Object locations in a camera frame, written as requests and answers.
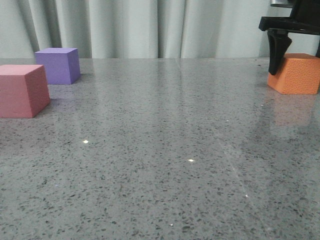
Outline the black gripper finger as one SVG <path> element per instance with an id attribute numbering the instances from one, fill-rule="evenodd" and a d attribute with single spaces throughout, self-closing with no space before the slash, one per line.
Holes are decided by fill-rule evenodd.
<path id="1" fill-rule="evenodd" d="M 276 75 L 282 59 L 292 43 L 288 32 L 284 30 L 271 29 L 267 31 L 269 42 L 269 68 L 271 75 Z"/>

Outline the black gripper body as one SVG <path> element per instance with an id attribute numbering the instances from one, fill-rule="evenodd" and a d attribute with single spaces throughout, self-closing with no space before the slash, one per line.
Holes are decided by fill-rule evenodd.
<path id="1" fill-rule="evenodd" d="M 320 34 L 320 2 L 318 0 L 296 0 L 289 17 L 263 16 L 258 28 L 278 34 Z"/>

